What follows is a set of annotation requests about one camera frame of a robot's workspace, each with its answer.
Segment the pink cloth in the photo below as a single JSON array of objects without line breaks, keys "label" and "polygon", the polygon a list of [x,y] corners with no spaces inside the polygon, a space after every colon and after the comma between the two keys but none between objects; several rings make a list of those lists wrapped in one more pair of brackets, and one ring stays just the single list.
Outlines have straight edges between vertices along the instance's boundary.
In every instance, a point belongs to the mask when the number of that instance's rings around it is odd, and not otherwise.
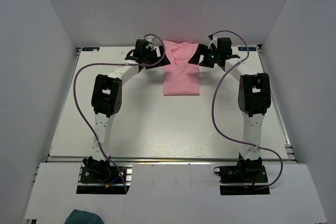
[{"label": "pink cloth", "polygon": [[188,63],[198,44],[177,44],[165,40],[164,45],[170,65],[163,66],[163,94],[199,95],[200,70],[198,65]]}]

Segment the dark green fabric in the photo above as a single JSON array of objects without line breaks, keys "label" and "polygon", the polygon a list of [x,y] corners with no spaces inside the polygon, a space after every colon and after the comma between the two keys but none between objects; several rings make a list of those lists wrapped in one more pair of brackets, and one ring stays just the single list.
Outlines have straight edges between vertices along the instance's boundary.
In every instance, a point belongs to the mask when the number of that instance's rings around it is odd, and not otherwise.
[{"label": "dark green fabric", "polygon": [[96,214],[75,209],[64,224],[104,224],[104,222]]}]

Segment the folded garment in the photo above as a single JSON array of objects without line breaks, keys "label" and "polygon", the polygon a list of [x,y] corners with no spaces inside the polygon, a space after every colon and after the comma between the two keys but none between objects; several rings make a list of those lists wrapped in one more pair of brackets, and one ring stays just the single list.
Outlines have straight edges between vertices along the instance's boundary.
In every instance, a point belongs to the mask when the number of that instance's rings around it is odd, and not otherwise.
[{"label": "folded garment", "polygon": [[199,95],[200,69],[198,65],[188,64],[198,44],[178,44],[165,40],[164,45],[171,64],[163,66],[163,94]]},{"label": "folded garment", "polygon": [[64,224],[104,224],[104,222],[96,214],[75,209]]}]

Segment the gray wall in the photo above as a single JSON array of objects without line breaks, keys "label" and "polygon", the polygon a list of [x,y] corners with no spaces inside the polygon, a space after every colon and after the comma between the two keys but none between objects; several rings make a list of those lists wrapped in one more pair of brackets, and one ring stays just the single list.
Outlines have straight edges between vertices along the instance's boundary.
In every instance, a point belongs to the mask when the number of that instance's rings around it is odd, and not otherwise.
[{"label": "gray wall", "polygon": [[328,223],[336,223],[336,0],[287,0],[264,62],[294,152],[307,163]]},{"label": "gray wall", "polygon": [[[264,42],[286,0],[51,0],[75,45],[133,45],[147,32],[207,41],[220,29]],[[241,44],[234,38],[234,44]]]},{"label": "gray wall", "polygon": [[0,216],[21,223],[76,51],[50,0],[0,0]]}]

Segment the wall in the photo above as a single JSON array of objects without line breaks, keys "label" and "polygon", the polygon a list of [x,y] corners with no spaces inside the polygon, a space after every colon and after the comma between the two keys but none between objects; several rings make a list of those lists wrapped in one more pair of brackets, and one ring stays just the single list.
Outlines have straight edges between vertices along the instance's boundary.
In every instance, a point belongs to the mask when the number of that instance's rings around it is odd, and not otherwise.
[{"label": "wall", "polygon": [[51,0],[77,47],[134,45],[148,32],[173,41],[207,42],[207,35],[220,29],[260,44],[285,1]]},{"label": "wall", "polygon": [[0,0],[0,216],[21,223],[76,50],[50,0]]},{"label": "wall", "polygon": [[336,0],[287,0],[264,44],[266,70],[298,160],[336,223]]}]

